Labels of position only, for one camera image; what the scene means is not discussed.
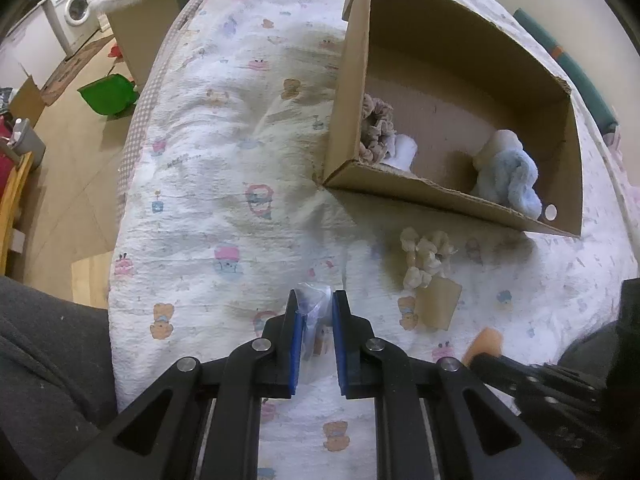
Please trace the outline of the white patterned quilt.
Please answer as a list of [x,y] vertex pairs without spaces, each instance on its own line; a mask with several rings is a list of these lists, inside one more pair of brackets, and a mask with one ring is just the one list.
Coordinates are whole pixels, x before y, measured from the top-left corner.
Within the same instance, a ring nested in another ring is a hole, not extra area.
[[[638,271],[618,172],[584,108],[582,236],[523,234],[320,183],[344,0],[191,0],[134,113],[108,294],[117,404],[183,356],[228,356],[301,282],[343,289],[378,336],[431,361],[484,327],[552,362],[616,317]],[[400,233],[444,231],[444,278],[404,289]]]

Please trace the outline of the green plastic dustpan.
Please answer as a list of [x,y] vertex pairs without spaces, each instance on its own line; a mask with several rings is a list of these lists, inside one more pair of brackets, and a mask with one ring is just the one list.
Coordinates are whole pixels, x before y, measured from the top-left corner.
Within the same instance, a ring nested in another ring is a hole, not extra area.
[[82,99],[96,114],[119,117],[137,103],[139,92],[134,82],[121,74],[109,74],[78,89]]

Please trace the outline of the beige lace scrunchie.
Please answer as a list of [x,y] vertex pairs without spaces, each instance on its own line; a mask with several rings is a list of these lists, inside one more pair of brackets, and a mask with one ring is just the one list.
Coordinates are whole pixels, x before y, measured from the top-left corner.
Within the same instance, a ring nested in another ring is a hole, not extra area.
[[396,153],[394,109],[385,101],[363,95],[359,157],[367,164],[378,164]]

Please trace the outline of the beige rubbery funnel piece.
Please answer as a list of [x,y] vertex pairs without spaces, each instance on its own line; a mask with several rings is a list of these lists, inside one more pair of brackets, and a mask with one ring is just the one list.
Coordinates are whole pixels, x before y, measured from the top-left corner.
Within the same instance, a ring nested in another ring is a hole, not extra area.
[[494,328],[486,327],[471,342],[462,358],[462,363],[470,367],[476,356],[486,353],[488,356],[502,355],[503,336]]

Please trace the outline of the white cloth bundle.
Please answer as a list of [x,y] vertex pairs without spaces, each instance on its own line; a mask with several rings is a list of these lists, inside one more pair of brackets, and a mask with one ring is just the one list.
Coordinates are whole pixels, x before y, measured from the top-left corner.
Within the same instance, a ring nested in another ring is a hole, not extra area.
[[411,136],[397,133],[394,136],[393,147],[387,152],[382,163],[401,171],[409,171],[417,151],[418,144]]

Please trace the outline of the white washing machine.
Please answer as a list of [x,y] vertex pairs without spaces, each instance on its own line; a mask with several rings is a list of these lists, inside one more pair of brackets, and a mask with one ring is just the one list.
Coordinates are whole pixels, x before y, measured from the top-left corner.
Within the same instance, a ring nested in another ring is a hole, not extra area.
[[46,0],[43,3],[43,11],[66,58],[72,58],[100,29],[91,1]]

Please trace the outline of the teal bed headboard cushion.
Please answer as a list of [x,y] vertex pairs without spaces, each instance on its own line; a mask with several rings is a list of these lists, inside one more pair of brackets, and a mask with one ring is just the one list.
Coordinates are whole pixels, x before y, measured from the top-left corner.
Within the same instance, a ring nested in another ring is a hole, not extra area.
[[544,47],[544,50],[551,55],[567,76],[570,77],[570,80],[573,81],[602,136],[614,133],[617,129],[618,121],[612,108],[606,104],[601,93],[574,58],[563,49],[541,24],[538,24],[523,9],[516,9],[513,17],[530,36],[534,37],[538,44]]

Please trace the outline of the grey trash bin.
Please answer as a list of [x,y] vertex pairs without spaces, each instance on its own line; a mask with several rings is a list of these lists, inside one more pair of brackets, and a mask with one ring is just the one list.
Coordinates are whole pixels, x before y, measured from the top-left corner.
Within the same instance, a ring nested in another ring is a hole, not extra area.
[[15,119],[10,147],[17,155],[32,153],[31,172],[39,168],[46,152],[46,144],[40,139],[35,129],[32,128],[32,123],[28,118]]

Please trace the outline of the yellow wooden rack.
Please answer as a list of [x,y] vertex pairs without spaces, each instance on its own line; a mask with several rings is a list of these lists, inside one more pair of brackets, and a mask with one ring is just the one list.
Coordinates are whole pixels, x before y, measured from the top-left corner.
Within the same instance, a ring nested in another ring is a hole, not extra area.
[[1,193],[1,274],[6,274],[6,258],[13,240],[13,225],[18,205],[22,197],[29,171],[32,169],[34,153],[28,152],[20,157],[20,161],[8,174],[6,185]]

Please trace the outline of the person's grey trouser leg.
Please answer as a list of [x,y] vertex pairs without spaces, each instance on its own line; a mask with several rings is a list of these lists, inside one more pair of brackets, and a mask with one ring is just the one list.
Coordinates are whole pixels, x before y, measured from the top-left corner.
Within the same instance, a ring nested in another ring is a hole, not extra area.
[[1,280],[1,475],[53,479],[117,415],[108,314]]

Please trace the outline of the clear plastic bag with trinkets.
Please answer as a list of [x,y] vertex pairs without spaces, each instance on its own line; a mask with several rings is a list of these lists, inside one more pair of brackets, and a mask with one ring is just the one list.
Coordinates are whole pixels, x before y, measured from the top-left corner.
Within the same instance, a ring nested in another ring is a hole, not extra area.
[[295,287],[295,297],[304,322],[298,377],[302,385],[309,385],[328,374],[333,347],[332,290],[326,284],[301,282]]

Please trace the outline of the blue plush toy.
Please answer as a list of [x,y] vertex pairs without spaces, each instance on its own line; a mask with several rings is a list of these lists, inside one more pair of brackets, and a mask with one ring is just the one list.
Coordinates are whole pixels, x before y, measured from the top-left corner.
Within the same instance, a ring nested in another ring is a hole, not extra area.
[[534,190],[538,168],[515,132],[496,130],[472,163],[477,172],[474,196],[511,208],[529,219],[540,217],[542,203]]

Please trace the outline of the white kitchen cabinets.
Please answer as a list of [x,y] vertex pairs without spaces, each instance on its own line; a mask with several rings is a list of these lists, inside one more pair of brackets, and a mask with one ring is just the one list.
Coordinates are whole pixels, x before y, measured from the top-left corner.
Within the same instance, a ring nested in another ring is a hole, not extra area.
[[1,44],[0,84],[20,90],[32,78],[42,89],[64,58],[65,52],[47,15],[42,6],[36,6]]

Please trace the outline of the brown cardboard box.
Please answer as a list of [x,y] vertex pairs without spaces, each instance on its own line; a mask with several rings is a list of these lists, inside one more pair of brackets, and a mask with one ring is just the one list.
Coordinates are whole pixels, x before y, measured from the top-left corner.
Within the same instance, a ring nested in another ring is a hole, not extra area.
[[[491,18],[454,0],[345,0],[347,24],[323,182],[468,214],[520,231],[579,236],[582,158],[570,88]],[[416,142],[406,170],[364,158],[367,98]],[[554,216],[529,219],[472,193],[491,135],[514,131]]]

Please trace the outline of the brown floor mat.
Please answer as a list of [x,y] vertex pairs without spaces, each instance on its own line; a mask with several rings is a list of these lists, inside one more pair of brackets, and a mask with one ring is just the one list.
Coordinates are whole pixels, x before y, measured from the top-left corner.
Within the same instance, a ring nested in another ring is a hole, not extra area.
[[114,36],[106,36],[87,42],[71,58],[63,61],[40,90],[45,106],[51,106],[80,71],[97,55]]

